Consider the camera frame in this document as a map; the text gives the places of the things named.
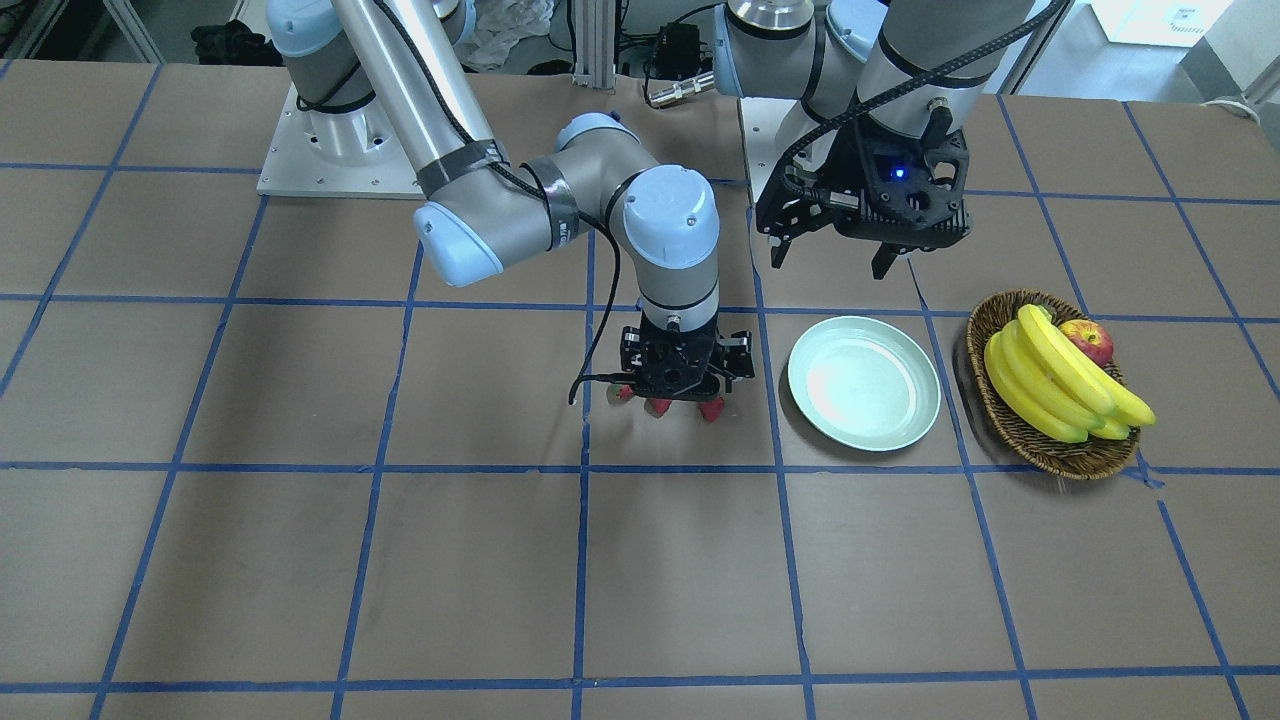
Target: red strawberry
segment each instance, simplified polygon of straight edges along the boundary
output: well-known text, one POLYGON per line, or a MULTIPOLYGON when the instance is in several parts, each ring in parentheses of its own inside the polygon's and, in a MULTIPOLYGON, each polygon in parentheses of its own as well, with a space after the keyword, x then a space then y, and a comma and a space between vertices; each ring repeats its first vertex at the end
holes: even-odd
POLYGON ((671 407, 671 401, 650 397, 649 400, 645 401, 645 405, 649 406, 649 410, 653 411, 655 418, 662 418, 663 415, 667 414, 667 409, 671 407))
POLYGON ((707 402, 698 404, 698 411, 703 414, 703 420, 708 423, 714 423, 717 418, 724 413, 724 396, 719 396, 716 400, 708 400, 707 402))

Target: white box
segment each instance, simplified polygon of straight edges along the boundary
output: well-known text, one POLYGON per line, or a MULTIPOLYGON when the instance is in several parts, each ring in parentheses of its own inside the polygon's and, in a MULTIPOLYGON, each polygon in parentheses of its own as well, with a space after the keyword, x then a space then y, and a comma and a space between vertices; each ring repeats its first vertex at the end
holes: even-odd
POLYGON ((1190 47, 1231 0, 1093 0, 1111 42, 1190 47))

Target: bunch of bananas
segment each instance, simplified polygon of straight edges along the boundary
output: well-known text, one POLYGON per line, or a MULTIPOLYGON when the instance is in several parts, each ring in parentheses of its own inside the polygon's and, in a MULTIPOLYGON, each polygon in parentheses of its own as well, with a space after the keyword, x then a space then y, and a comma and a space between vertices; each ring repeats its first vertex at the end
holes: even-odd
POLYGON ((1132 427, 1156 421, 1140 397, 1089 360, 1038 305, 1019 307, 987 341, 983 363, 1001 400, 1056 441, 1124 439, 1132 427))

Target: brown woven basket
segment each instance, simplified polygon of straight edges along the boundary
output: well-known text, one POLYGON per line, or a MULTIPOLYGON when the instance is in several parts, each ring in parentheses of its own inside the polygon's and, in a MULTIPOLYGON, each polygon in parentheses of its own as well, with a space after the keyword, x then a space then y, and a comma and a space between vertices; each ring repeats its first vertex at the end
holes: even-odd
MULTIPOLYGON (((982 361, 982 351, 991 336, 1014 319, 1018 315, 1018 309, 1028 302, 1044 305, 1053 310, 1055 325, 1085 318, 1084 313, 1080 313, 1070 302, 1036 290, 1010 290, 979 302, 969 315, 965 345, 969 351, 973 377, 978 384, 978 393, 987 409, 987 416, 991 418, 996 433, 1032 465, 1074 480, 1110 478, 1123 470, 1137 452, 1139 436, 1137 428, 1129 433, 1126 439, 1103 439, 1091 436, 1089 439, 1080 443, 1059 442, 1028 425, 1005 405, 1005 401, 996 395, 996 389, 991 386, 991 378, 987 377, 987 368, 982 361)), ((1106 372, 1116 382, 1124 384, 1124 375, 1120 374, 1120 368, 1114 361, 1107 364, 1106 372)))

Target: white cable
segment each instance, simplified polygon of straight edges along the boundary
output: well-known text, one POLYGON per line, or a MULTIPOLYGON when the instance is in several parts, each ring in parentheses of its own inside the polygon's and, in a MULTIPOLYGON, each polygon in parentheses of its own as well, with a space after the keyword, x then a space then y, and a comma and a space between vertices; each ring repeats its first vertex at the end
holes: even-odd
POLYGON ((1231 114, 1238 118, 1252 118, 1254 123, 1258 123, 1258 127, 1262 127, 1262 118, 1258 117, 1258 111, 1251 108, 1248 102, 1240 102, 1239 100, 1228 100, 1225 97, 1219 97, 1217 100, 1201 102, 1201 106, 1203 108, 1208 108, 1210 105, 1239 110, 1238 113, 1231 113, 1231 114))

